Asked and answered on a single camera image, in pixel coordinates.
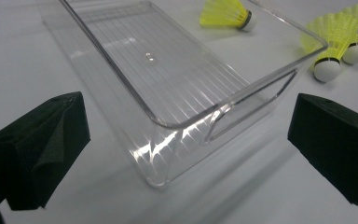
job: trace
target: white background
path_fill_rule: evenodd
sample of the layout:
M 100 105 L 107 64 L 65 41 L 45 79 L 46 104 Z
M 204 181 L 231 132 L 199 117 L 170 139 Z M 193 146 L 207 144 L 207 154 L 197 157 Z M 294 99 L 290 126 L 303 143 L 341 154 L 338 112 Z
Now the white background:
M 190 31 L 203 5 L 201 0 L 153 2 Z M 358 1 L 263 2 L 305 24 Z M 215 40 L 202 41 L 208 45 Z M 82 91 L 92 139 L 46 209 L 13 212 L 3 202 L 0 210 L 8 224 L 358 224 L 358 206 L 349 204 L 287 141 L 299 92 L 358 112 L 358 65 L 343 64 L 342 69 L 328 84 L 317 82 L 310 72 L 303 74 L 273 113 L 166 189 L 152 189 L 117 148 L 96 105 L 43 25 L 34 0 L 0 0 L 0 129 L 51 97 Z

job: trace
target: transparent tray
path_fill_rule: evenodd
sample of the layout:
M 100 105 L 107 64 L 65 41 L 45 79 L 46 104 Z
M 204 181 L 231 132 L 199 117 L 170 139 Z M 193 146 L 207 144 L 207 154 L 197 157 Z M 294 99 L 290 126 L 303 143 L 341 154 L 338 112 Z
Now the transparent tray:
M 252 35 L 232 36 L 247 43 L 232 48 L 248 68 L 237 73 L 151 2 L 39 1 L 45 24 L 120 136 L 112 149 L 129 151 L 155 187 L 264 117 L 326 48 L 301 26 L 247 1 L 259 23 Z M 302 53 L 301 35 L 320 48 Z

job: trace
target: shuttlecock cork base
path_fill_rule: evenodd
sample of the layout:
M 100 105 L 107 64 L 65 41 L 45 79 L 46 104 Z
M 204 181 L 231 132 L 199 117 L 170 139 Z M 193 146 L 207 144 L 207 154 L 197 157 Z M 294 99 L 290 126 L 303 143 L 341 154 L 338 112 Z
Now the shuttlecock cork base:
M 322 82 L 329 82 L 339 76 L 341 67 L 337 58 L 322 58 L 313 69 L 313 75 Z
M 342 56 L 342 60 L 348 64 L 358 63 L 358 43 L 350 44 Z
M 251 11 L 248 11 L 248 17 L 246 18 L 245 22 L 237 29 L 250 32 L 255 28 L 256 24 L 257 24 L 256 16 L 254 16 Z

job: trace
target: clear plastic container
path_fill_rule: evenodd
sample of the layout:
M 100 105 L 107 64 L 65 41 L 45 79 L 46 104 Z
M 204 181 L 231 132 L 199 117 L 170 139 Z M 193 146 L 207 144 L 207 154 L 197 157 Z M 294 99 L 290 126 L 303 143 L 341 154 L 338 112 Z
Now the clear plastic container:
M 300 25 L 245 1 L 258 24 L 252 35 L 231 37 L 231 53 L 248 68 L 237 72 L 153 3 L 39 1 L 45 24 L 121 139 L 112 150 L 127 150 L 154 187 L 267 115 L 326 48 Z M 302 53 L 301 35 L 320 48 Z

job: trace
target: black 3d-printed part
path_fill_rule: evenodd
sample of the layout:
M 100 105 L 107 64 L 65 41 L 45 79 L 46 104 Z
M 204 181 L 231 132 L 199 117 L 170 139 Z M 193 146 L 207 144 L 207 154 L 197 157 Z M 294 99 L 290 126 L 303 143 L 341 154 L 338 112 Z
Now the black 3d-printed part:
M 299 94 L 288 139 L 350 203 L 358 205 L 358 113 Z
M 90 140 L 81 92 L 52 98 L 0 131 L 0 186 L 13 210 L 45 206 Z

